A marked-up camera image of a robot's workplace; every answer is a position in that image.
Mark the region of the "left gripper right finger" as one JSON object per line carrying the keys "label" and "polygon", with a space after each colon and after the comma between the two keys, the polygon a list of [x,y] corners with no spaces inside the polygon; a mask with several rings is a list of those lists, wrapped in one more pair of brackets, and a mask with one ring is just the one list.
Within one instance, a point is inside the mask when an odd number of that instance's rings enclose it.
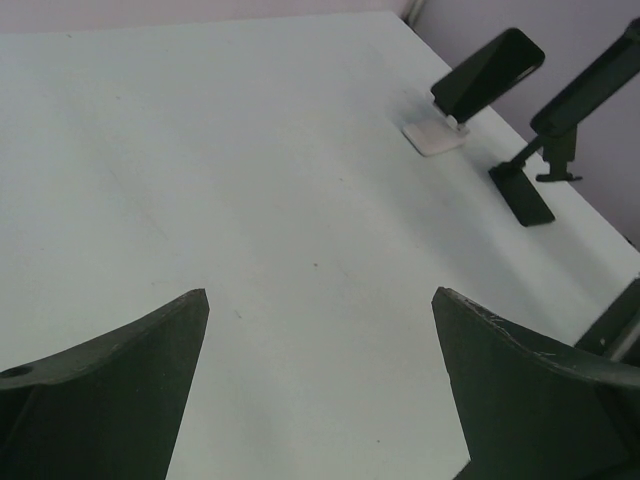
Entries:
{"label": "left gripper right finger", "polygon": [[470,456],[458,478],[638,478],[638,287],[574,346],[450,288],[431,305]]}

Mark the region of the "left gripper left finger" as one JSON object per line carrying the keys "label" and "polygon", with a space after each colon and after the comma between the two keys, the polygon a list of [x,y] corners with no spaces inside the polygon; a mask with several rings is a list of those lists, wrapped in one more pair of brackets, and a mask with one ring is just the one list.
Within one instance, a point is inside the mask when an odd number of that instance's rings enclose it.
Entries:
{"label": "left gripper left finger", "polygon": [[205,337],[191,290],[120,328],[1,374],[4,479],[164,479]]}

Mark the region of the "black phone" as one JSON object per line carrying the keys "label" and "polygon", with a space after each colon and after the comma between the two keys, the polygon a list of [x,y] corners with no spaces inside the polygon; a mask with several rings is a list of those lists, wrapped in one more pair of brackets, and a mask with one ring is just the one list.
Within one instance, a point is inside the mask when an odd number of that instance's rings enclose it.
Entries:
{"label": "black phone", "polygon": [[561,137],[639,73],[639,19],[531,120],[539,136]]}
{"label": "black phone", "polygon": [[545,53],[523,31],[508,28],[431,87],[435,106],[464,124],[500,98],[545,60]]}

